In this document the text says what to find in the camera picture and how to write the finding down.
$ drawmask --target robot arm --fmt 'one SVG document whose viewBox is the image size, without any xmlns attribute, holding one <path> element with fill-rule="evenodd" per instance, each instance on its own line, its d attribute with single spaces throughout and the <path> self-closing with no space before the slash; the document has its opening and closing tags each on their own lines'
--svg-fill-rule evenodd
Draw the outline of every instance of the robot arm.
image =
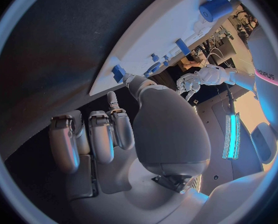
<svg viewBox="0 0 278 224">
<path fill-rule="evenodd" d="M 194 74 L 185 74 L 177 80 L 178 94 L 188 92 L 186 100 L 199 91 L 200 85 L 220 85 L 223 82 L 234 85 L 237 84 L 249 91 L 254 91 L 255 77 L 248 74 L 239 73 L 234 68 L 222 68 L 215 65 L 207 65 Z"/>
</svg>

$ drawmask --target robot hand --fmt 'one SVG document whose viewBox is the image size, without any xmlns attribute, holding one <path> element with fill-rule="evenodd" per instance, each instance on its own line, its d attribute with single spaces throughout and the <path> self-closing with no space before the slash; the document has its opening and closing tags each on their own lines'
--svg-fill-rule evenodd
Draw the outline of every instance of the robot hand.
<svg viewBox="0 0 278 224">
<path fill-rule="evenodd" d="M 177 80 L 178 94 L 188 92 L 186 100 L 188 101 L 192 95 L 199 91 L 200 85 L 220 85 L 223 82 L 228 84 L 235 84 L 232 74 L 235 74 L 236 70 L 233 68 L 224 69 L 220 66 L 207 65 L 201 68 L 200 71 L 194 74 L 185 74 Z"/>
</svg>

